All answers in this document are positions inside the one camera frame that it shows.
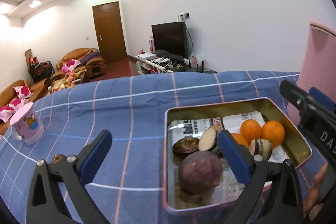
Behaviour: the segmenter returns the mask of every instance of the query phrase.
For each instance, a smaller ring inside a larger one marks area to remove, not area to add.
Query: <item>brown door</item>
[[[127,58],[119,2],[92,7],[101,56],[106,64]]]

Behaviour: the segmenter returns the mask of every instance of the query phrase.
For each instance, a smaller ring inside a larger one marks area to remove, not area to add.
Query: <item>television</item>
[[[188,43],[184,22],[152,25],[152,32],[157,56],[179,60],[188,58]]]

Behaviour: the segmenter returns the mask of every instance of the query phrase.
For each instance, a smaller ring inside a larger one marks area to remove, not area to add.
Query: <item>pillow with pink flower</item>
[[[15,86],[14,90],[16,91],[16,94],[20,99],[26,99],[32,95],[32,92],[26,85]]]
[[[15,110],[10,106],[0,107],[0,120],[3,120],[3,122],[7,122],[14,113]]]
[[[28,102],[28,99],[15,98],[8,104],[8,106],[13,108],[15,110],[15,112],[17,112],[27,102]]]
[[[73,71],[81,62],[75,59],[69,60],[62,68],[65,73]]]

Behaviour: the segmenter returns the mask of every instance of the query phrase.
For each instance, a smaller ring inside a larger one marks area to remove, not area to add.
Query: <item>white wall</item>
[[[130,55],[149,50],[151,25],[189,12],[193,53],[217,71],[299,71],[310,21],[336,30],[331,0],[122,0],[122,6]]]
[[[51,61],[55,69],[76,48],[99,48],[92,7],[114,1],[119,1],[122,16],[120,0],[57,0],[42,7],[24,19],[25,48],[38,59]]]
[[[0,92],[17,80],[29,80],[21,20],[0,15]]]

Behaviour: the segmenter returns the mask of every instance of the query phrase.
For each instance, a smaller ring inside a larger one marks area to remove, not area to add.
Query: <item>finger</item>
[[[318,197],[319,197],[319,187],[317,185],[313,185],[309,189],[307,198],[303,202],[303,213],[305,216],[316,205]]]
[[[327,167],[328,167],[328,164],[323,165],[319,173],[314,178],[314,184],[319,184],[323,181],[324,176],[326,175],[326,172],[327,172]]]
[[[311,211],[309,214],[309,219],[312,221],[317,214],[321,211],[322,207],[324,204],[317,204]]]

